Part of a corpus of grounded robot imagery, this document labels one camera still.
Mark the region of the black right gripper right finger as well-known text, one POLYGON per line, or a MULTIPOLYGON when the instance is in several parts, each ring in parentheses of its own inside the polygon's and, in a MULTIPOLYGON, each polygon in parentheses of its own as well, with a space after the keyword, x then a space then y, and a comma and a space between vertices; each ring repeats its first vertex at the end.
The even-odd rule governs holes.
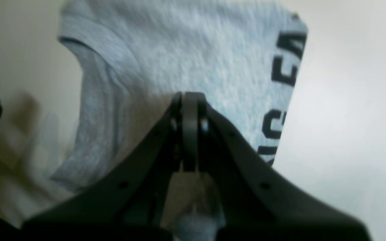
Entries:
POLYGON ((363 223, 308 195, 265 163, 234 125, 190 94, 190 162, 218 188, 217 241, 369 241, 363 223))

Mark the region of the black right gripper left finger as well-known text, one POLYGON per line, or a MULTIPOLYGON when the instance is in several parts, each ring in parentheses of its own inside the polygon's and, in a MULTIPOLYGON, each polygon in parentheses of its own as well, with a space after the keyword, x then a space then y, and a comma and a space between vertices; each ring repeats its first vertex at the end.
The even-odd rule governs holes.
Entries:
POLYGON ((140 144, 106 177, 23 223, 24 241, 172 241, 160 226, 168 185, 179 168, 178 92, 140 144))

